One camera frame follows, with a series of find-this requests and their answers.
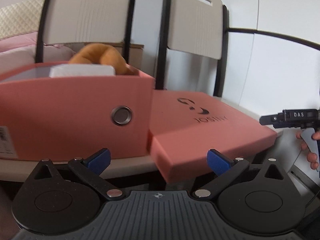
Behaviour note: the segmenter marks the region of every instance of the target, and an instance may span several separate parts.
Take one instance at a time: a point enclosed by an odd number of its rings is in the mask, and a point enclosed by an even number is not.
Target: metal screw
[[[197,197],[209,197],[211,195],[211,192],[207,189],[198,189],[195,191],[195,195]]]
[[[132,119],[132,111],[126,106],[117,106],[111,111],[111,120],[114,124],[122,126]]]
[[[107,191],[107,195],[109,197],[120,197],[122,195],[122,191],[119,190],[119,189],[116,189],[116,188],[115,189],[109,189]]]

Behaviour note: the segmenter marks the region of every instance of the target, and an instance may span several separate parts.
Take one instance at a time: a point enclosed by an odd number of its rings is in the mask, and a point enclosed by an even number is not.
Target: gray rubber pad
[[[132,191],[126,199],[108,202],[87,226],[60,236],[22,230],[14,240],[301,240],[291,232],[260,237],[226,224],[213,205],[191,199],[186,191]]]

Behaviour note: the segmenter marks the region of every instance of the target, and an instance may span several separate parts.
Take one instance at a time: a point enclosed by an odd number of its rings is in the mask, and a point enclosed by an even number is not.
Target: finger
[[[320,131],[314,133],[313,136],[312,136],[312,138],[313,138],[314,140],[320,140]]]
[[[306,149],[308,149],[308,145],[305,142],[301,143],[301,149],[304,151]]]
[[[299,132],[296,133],[296,138],[297,138],[297,139],[302,139],[302,138],[301,138],[301,133],[302,133],[302,131],[299,131]]]
[[[308,153],[307,155],[307,160],[308,162],[316,162],[317,161],[318,156],[315,153]]]
[[[312,162],[310,163],[310,168],[313,170],[316,170],[319,167],[319,163],[317,162]]]

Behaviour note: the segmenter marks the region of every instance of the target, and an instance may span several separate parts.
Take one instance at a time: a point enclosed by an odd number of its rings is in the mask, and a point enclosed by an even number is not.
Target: pink storage box
[[[168,183],[209,173],[207,153],[247,158],[269,147],[277,133],[200,92],[155,90],[149,152]]]
[[[40,63],[0,75],[0,158],[67,161],[105,147],[112,158],[147,154],[154,79],[136,76],[48,77]],[[126,106],[132,118],[119,126],[113,109]]]

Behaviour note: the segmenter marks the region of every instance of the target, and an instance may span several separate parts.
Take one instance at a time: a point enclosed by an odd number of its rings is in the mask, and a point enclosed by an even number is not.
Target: orange plush toy
[[[69,60],[69,64],[110,65],[114,67],[116,75],[133,75],[121,54],[114,47],[102,43],[83,47]]]

